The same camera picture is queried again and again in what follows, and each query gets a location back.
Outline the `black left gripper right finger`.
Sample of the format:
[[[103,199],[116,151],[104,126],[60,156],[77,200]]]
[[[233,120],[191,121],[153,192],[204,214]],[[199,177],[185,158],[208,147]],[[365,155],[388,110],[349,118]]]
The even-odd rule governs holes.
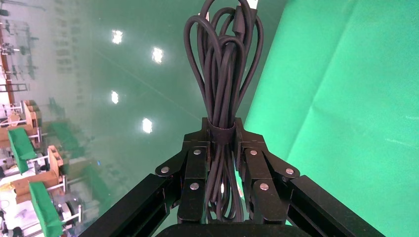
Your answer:
[[[251,234],[263,237],[379,237],[381,232],[272,154],[263,136],[235,121],[236,165]]]

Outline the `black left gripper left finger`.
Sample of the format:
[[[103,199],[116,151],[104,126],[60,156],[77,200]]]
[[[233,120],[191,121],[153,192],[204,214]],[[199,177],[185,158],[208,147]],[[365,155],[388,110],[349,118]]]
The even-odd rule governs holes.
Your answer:
[[[181,224],[205,222],[205,186],[210,151],[207,118],[184,136],[181,151],[148,174],[83,237],[180,237]]]

